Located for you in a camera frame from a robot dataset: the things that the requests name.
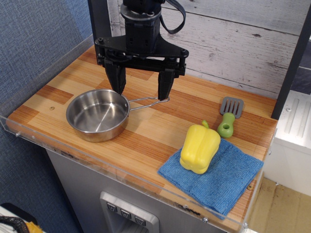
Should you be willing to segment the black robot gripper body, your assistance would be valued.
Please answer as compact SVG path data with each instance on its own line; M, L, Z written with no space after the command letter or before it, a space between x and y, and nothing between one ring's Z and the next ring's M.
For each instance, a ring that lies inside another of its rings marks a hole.
M123 36L100 37L95 41L103 67L105 62L112 62L125 68L153 72L173 69L174 77L185 74L189 52L162 38L159 19L149 23L127 21L125 28Z

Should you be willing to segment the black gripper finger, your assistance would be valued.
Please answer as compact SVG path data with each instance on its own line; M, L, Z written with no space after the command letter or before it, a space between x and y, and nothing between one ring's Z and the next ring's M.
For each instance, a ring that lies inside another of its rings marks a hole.
M169 97L174 81L174 70L165 69L159 72L158 76L158 99L165 100Z
M105 62L104 67L112 89L121 95L126 85L125 67L112 62Z

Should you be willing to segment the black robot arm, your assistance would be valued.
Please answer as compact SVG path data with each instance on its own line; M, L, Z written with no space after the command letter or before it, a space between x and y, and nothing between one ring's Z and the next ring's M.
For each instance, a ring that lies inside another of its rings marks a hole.
M185 75L185 59L189 52L165 41L160 27L163 0L125 0L121 16L125 20L125 35L100 37L98 62L105 68L112 89L122 94L126 85L126 69L134 68L158 73L158 99L169 97L173 81Z

